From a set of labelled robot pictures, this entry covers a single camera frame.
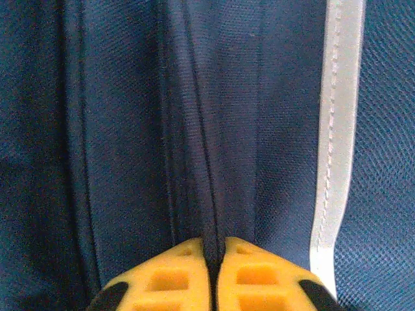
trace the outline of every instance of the woven texture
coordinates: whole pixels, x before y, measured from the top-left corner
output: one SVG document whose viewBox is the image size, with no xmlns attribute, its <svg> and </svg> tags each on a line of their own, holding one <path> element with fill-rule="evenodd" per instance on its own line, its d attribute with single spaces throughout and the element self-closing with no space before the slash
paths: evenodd
<svg viewBox="0 0 415 311">
<path fill-rule="evenodd" d="M 305 268 L 316 195 L 325 1 L 267 1 L 255 243 Z"/>
<path fill-rule="evenodd" d="M 85 1 L 84 139 L 101 285 L 172 246 L 148 1 Z"/>
<path fill-rule="evenodd" d="M 86 304 L 72 231 L 57 1 L 0 3 L 0 310 Z"/>
<path fill-rule="evenodd" d="M 415 3 L 369 0 L 350 198 L 337 239 L 350 310 L 415 310 Z"/>
</svg>

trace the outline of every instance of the reflective strip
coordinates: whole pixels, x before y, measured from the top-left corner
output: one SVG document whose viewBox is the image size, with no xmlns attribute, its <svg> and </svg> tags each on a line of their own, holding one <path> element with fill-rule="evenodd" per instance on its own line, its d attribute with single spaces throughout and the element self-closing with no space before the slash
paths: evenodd
<svg viewBox="0 0 415 311">
<path fill-rule="evenodd" d="M 328 0 L 311 271 L 336 297 L 334 247 L 348 199 L 364 0 Z"/>
</svg>

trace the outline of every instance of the rectangular hole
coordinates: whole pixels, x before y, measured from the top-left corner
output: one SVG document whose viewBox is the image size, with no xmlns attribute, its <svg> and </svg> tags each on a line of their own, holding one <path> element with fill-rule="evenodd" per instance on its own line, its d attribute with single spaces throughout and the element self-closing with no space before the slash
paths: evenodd
<svg viewBox="0 0 415 311">
<path fill-rule="evenodd" d="M 186 271 L 173 269 L 157 270 L 150 279 L 147 290 L 160 292 L 165 290 L 186 290 L 189 288 L 189 276 Z"/>
<path fill-rule="evenodd" d="M 284 297 L 273 295 L 241 295 L 241 311 L 290 311 Z"/>
<path fill-rule="evenodd" d="M 252 255 L 252 252 L 250 250 L 247 250 L 246 248 L 244 248 L 242 245 L 238 245 L 236 247 L 236 252 L 238 254 L 243 254 L 243 255 Z"/>
<path fill-rule="evenodd" d="M 190 255 L 192 255 L 192 250 L 190 248 L 183 249 L 178 254 L 178 256 L 190 256 Z"/>
<path fill-rule="evenodd" d="M 244 266 L 237 274 L 237 284 L 275 285 L 277 283 L 275 269 L 267 265 Z"/>
</svg>

